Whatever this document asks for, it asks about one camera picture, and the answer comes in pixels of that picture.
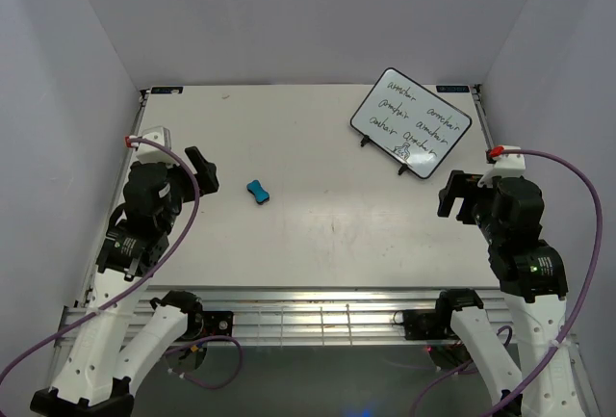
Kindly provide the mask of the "blue whiteboard eraser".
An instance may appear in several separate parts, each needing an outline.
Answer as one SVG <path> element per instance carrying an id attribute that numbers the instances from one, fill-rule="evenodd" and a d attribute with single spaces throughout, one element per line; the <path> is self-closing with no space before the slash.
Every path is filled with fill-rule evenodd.
<path id="1" fill-rule="evenodd" d="M 264 189 L 259 180 L 252 180 L 246 185 L 247 191 L 253 196 L 258 205 L 263 205 L 270 200 L 270 194 Z"/>

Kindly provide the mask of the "small black-framed whiteboard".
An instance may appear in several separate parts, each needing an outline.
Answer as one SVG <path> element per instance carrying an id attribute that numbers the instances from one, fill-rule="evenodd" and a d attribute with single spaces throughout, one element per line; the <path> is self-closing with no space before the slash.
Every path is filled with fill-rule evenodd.
<path id="1" fill-rule="evenodd" d="M 350 118 L 350 127 L 429 178 L 469 131 L 470 116 L 398 70 L 383 71 Z"/>

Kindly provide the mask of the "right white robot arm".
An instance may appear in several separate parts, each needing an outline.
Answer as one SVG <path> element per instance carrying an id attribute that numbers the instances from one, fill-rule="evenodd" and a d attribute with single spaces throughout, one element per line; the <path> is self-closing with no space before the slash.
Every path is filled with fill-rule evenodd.
<path id="1" fill-rule="evenodd" d="M 520 360 L 514 362 L 490 326 L 472 289 L 450 289 L 436 301 L 437 330 L 463 342 L 489 391 L 495 416 L 581 416 L 571 358 L 556 337 L 564 329 L 568 285 L 558 252 L 541 239 L 540 188 L 519 177 L 453 171 L 439 193 L 437 214 L 476 225 L 488 244 L 488 262 L 509 309 Z"/>

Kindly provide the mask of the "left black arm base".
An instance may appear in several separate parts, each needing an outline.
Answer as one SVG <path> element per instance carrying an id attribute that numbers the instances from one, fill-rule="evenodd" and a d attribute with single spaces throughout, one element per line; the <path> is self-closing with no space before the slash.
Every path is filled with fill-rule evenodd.
<path id="1" fill-rule="evenodd" d="M 201 311 L 195 315 L 197 326 L 196 339 L 209 336 L 233 335 L 233 311 Z"/>

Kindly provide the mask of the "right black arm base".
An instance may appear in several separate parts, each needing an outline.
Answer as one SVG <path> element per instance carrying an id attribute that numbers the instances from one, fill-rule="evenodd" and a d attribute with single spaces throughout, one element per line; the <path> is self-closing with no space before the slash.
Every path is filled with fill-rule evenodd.
<path id="1" fill-rule="evenodd" d="M 407 341 L 458 340 L 458 336 L 435 309 L 398 310 L 393 316 L 393 324 L 403 329 Z"/>

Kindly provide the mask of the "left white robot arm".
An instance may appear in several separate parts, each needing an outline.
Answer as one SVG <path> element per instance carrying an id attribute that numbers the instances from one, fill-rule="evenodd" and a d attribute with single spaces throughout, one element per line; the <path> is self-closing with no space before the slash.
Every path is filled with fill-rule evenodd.
<path id="1" fill-rule="evenodd" d="M 172 290 L 153 299 L 146 326 L 130 342 L 126 331 L 155 271 L 177 243 L 168 240 L 186 203 L 218 191 L 217 167 L 195 146 L 181 161 L 168 148 L 141 141 L 111 214 L 95 262 L 86 314 L 63 328 L 77 337 L 58 375 L 37 391 L 30 408 L 41 416 L 128 416 L 150 369 L 177 340 L 204 331 L 199 298 Z"/>

